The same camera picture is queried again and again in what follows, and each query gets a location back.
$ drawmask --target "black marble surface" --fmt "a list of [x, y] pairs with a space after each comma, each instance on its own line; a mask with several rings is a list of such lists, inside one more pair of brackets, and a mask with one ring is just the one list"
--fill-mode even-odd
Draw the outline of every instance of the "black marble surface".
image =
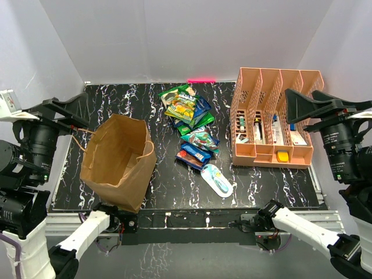
[[[199, 171], [175, 160], [183, 140], [164, 115], [158, 93], [178, 85], [90, 85], [85, 89], [89, 94], [90, 130], [96, 130], [113, 113], [144, 119], [148, 123], [158, 162], [142, 208], [259, 208], [272, 198], [291, 208], [319, 206], [308, 170], [232, 165], [229, 108], [235, 83], [192, 85], [196, 93], [212, 105], [211, 113], [216, 118], [209, 128], [211, 134], [221, 141], [221, 152], [210, 163], [222, 170], [233, 185], [234, 193], [226, 199], [219, 197], [203, 180]], [[89, 134], [79, 132], [78, 140], [82, 146], [87, 145], [89, 138]], [[72, 141], [50, 211], [86, 210], [100, 201], [79, 179], [82, 159], [83, 153]]]

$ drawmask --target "brown paper bag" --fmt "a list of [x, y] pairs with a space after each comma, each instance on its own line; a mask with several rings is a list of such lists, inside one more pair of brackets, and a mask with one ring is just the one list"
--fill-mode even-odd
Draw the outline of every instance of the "brown paper bag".
[[112, 115], [91, 137], [80, 178], [105, 201], [138, 213], [155, 164], [146, 122]]

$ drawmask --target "paper bag handle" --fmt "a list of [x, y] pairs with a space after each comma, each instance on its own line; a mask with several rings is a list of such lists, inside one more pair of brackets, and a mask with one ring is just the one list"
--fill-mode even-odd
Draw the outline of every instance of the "paper bag handle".
[[[78, 130], [78, 131], [87, 132], [87, 133], [90, 133], [90, 134], [95, 135], [95, 132], [92, 132], [92, 131], [90, 131], [90, 130], [80, 129], [80, 128], [78, 128], [77, 130]], [[74, 141], [76, 142], [77, 146], [79, 146], [79, 148], [80, 148], [83, 152], [86, 152], [86, 151], [87, 151], [85, 148], [83, 148], [83, 147], [80, 145], [79, 141], [76, 139], [76, 137], [75, 137], [74, 135], [72, 136], [72, 139], [74, 139]]]
[[137, 159], [137, 161], [139, 161], [141, 158], [143, 158], [143, 157], [147, 157], [147, 156], [150, 156], [151, 154], [152, 154], [152, 152], [153, 152], [153, 150], [155, 149], [155, 146], [154, 146], [154, 144], [153, 144], [153, 142], [152, 141], [145, 141], [145, 143], [146, 142], [149, 142], [149, 143], [151, 143], [151, 145], [152, 145], [152, 150], [151, 150], [151, 152], [150, 153], [148, 153], [148, 154], [146, 154], [146, 155], [143, 155], [143, 156], [139, 156], [139, 157], [137, 157], [136, 159]]

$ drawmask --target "white backdrop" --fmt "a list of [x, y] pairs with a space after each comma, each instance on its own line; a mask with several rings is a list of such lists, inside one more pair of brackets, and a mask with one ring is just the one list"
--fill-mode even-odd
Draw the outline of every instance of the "white backdrop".
[[296, 68], [332, 0], [41, 0], [84, 81], [145, 83]]

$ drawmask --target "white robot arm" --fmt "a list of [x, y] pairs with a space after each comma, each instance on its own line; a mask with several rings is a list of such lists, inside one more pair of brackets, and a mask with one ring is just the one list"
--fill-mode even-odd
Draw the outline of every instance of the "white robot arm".
[[14, 267], [14, 278], [74, 278], [82, 255], [100, 233], [109, 228], [112, 216], [107, 214], [107, 211], [92, 211], [71, 236], [49, 252], [45, 238], [45, 220], [32, 230], [26, 239], [4, 231], [0, 239], [6, 245], [7, 256]]
[[287, 231], [320, 251], [346, 278], [372, 279], [372, 225], [356, 220], [360, 237], [321, 228], [271, 200], [258, 214], [242, 223], [258, 230]]

